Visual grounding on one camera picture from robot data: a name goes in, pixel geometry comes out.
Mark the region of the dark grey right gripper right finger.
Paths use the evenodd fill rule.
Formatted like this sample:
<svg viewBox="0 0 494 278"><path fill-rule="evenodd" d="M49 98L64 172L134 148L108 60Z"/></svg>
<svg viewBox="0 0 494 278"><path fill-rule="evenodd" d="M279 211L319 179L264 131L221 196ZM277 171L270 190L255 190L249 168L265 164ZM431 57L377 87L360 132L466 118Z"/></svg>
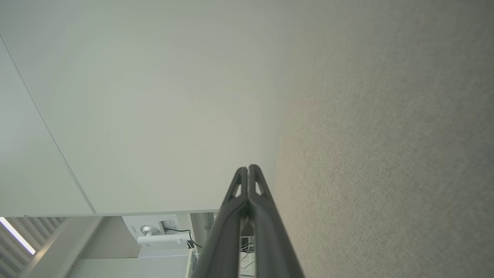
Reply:
<svg viewBox="0 0 494 278"><path fill-rule="evenodd" d="M249 165L249 204L255 236L256 277L303 278L303 269L258 165Z"/></svg>

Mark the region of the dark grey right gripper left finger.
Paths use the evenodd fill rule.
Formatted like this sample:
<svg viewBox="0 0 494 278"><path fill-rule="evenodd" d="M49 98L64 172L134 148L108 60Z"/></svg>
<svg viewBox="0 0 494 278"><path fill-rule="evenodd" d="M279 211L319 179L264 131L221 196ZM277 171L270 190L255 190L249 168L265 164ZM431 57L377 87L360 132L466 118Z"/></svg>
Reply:
<svg viewBox="0 0 494 278"><path fill-rule="evenodd" d="M248 170L235 172L217 214L208 241L192 273L193 278L237 278L239 276L240 234L246 218Z"/></svg>

